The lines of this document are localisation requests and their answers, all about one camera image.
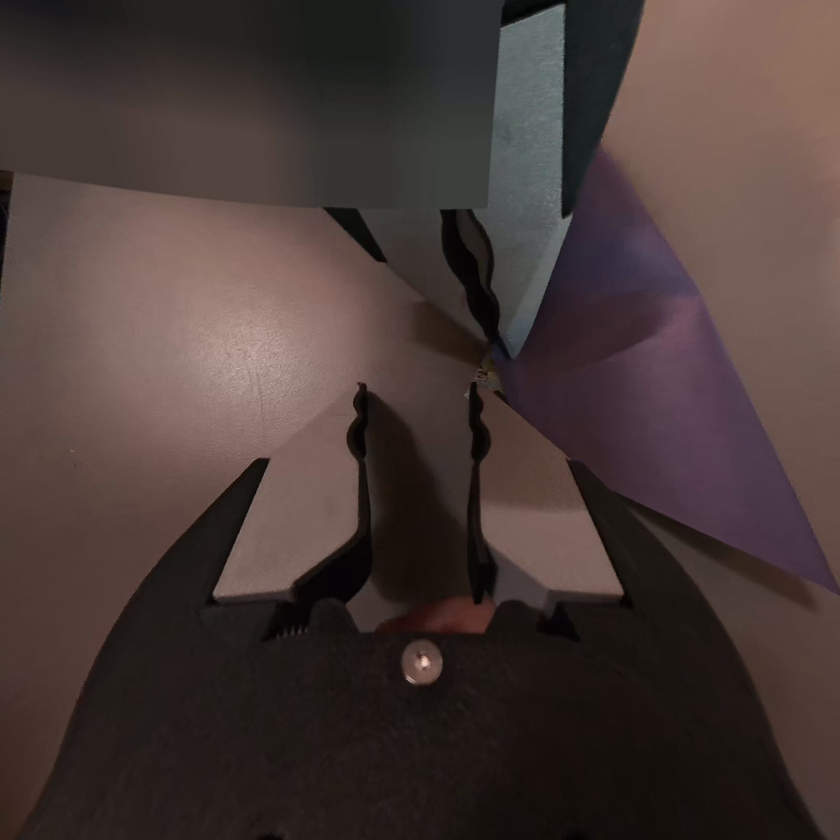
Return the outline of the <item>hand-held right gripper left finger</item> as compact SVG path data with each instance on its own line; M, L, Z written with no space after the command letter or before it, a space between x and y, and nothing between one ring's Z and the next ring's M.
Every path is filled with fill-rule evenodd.
M348 604L373 564L369 392L346 391L269 457L213 597Z

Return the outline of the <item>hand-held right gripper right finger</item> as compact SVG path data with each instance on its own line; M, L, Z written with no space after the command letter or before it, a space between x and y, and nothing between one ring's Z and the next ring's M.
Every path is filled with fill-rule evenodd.
M518 601L541 616L624 591L570 461L496 393L467 394L472 440L467 575L475 603Z

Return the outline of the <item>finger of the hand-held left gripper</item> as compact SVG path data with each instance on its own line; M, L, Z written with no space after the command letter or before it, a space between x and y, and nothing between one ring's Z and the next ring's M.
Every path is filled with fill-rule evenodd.
M487 205L453 212L453 271L507 360L529 336L571 223L562 209L565 8L502 27Z
M364 208L360 215L395 274L477 340L488 341L446 260L439 211Z

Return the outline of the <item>purple paper sheet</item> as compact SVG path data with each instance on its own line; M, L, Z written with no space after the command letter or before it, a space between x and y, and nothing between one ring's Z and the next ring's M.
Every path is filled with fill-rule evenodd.
M509 404L606 486L838 593L696 283L603 148L525 343L493 354Z

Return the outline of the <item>person's right hand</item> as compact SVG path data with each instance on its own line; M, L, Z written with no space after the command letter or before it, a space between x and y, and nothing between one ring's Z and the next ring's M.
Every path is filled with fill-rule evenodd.
M418 605L405 614L383 621L378 634L483 634L497 610L489 599L475 603L467 595Z

